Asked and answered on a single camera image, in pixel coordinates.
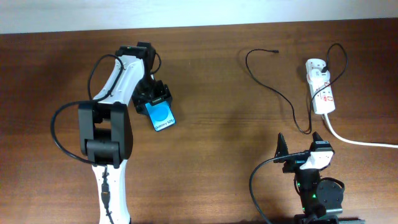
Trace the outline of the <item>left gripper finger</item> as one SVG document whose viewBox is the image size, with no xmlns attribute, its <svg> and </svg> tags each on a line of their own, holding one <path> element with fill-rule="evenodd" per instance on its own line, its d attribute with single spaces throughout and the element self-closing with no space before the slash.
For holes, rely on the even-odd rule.
<svg viewBox="0 0 398 224">
<path fill-rule="evenodd" d="M 172 100 L 173 100 L 173 98 L 172 98 L 170 89 L 169 89 L 168 85 L 164 85 L 164 87 L 165 87 L 165 92 L 166 92 L 165 100 L 167 101 L 167 103 L 169 104 L 169 106 L 172 107 Z"/>
<path fill-rule="evenodd" d="M 142 114 L 142 115 L 146 115 L 146 116 L 149 115 L 147 108 L 146 108 L 146 104 L 150 102 L 149 100 L 133 99 L 132 102 L 133 102 L 136 112 L 138 114 Z"/>
</svg>

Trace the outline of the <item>blue Galaxy smartphone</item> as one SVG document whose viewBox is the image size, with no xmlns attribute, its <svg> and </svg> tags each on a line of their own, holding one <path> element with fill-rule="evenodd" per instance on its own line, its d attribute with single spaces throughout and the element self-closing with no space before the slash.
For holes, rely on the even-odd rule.
<svg viewBox="0 0 398 224">
<path fill-rule="evenodd" d="M 174 114 L 167 101 L 156 105 L 146 103 L 145 106 L 155 131 L 159 132 L 176 124 Z"/>
</svg>

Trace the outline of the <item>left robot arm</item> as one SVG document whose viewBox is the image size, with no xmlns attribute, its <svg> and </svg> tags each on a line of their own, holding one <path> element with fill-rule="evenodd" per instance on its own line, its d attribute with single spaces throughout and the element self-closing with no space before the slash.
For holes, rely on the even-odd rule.
<svg viewBox="0 0 398 224">
<path fill-rule="evenodd" d="M 126 166 L 132 154 L 129 105 L 147 116 L 157 132 L 175 125 L 169 87 L 155 79 L 160 60 L 149 42 L 122 46 L 103 89 L 78 107 L 81 152 L 92 165 L 98 188 L 100 223 L 131 223 L 127 208 Z"/>
</svg>

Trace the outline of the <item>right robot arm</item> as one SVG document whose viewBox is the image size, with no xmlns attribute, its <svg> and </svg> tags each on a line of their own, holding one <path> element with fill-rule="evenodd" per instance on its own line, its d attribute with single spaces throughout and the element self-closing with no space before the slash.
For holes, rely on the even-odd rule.
<svg viewBox="0 0 398 224">
<path fill-rule="evenodd" d="M 312 136 L 308 150 L 290 154 L 283 134 L 279 133 L 276 162 L 283 163 L 283 173 L 295 174 L 294 186 L 303 210 L 301 215 L 294 216 L 295 223 L 338 223 L 338 215 L 343 212 L 345 185 L 340 180 L 320 175 L 330 166 L 335 151 L 318 133 Z"/>
</svg>

